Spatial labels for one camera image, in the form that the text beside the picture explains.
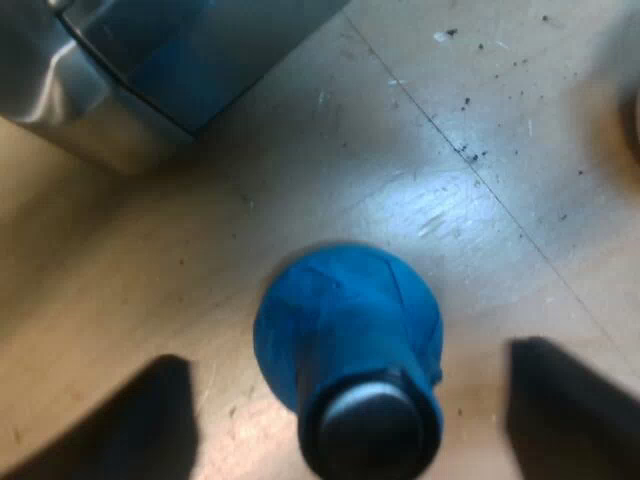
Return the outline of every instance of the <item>wooden floor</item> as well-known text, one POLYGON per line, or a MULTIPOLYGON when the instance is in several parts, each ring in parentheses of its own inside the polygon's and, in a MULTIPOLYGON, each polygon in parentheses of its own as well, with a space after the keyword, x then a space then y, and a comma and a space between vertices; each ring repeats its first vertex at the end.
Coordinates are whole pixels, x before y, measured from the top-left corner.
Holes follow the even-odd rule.
POLYGON ((175 353, 194 480, 311 479, 252 322, 283 258, 357 240, 441 303, 425 478, 519 478, 508 339, 551 337, 640 391, 639 47, 625 0, 354 0, 148 176, 0 123, 0 472, 175 353))

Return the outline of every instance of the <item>metal appliance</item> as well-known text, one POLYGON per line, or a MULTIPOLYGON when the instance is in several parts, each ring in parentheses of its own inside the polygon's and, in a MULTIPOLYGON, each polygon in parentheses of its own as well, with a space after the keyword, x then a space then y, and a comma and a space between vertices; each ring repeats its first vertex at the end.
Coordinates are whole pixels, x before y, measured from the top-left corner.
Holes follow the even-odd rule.
POLYGON ((346 0, 0 0, 0 115, 139 172, 346 0))

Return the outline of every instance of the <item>scratch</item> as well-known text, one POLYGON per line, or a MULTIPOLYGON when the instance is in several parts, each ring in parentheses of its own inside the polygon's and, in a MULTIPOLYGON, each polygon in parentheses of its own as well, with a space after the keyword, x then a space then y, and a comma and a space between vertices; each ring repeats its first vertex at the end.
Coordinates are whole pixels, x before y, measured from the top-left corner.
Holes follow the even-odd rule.
POLYGON ((213 372, 211 373, 211 377, 209 377, 209 381, 207 382, 207 388, 205 389, 204 393, 202 394, 202 397, 200 398, 200 401, 198 402, 198 407, 196 408, 196 415, 200 413, 200 410, 202 410, 202 407, 204 407, 204 404, 207 401, 207 398, 209 397, 209 392, 211 391, 211 387, 213 386, 213 381, 216 378, 216 371, 217 371, 217 368, 214 365, 213 372))

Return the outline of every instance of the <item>blue object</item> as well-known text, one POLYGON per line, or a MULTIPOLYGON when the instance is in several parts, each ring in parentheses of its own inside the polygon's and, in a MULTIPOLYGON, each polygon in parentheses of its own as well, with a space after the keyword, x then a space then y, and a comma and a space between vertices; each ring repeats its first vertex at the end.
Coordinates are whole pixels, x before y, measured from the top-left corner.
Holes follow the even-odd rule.
MULTIPOLYGON (((379 385, 389 378, 399 379, 390 380, 398 392, 410 392, 410 400, 403 393, 390 394, 391 403, 421 405, 417 418, 435 431, 429 441, 437 444, 420 454, 431 457, 422 459, 421 469, 426 467, 443 428, 432 390, 442 378, 442 342, 436 300, 418 274, 386 252, 359 245, 321 249, 286 268, 265 294, 254 326, 261 371, 278 399, 298 414, 303 453, 320 475, 326 474, 319 471, 323 467, 310 457, 322 443, 317 430, 333 421, 326 413, 331 399, 344 393, 345 385, 379 385), (314 451, 305 451, 305 444, 314 451)), ((363 409, 354 411, 360 415, 363 409)), ((416 438, 424 442, 420 428, 416 438)))

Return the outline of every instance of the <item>black cap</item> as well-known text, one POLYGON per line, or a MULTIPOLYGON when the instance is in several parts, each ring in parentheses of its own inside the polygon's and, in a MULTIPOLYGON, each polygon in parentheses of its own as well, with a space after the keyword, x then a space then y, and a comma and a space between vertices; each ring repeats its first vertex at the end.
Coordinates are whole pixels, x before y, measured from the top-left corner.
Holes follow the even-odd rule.
POLYGON ((385 377, 334 392, 312 415, 303 453, 325 480, 409 480, 435 456, 433 408, 417 390, 385 377))

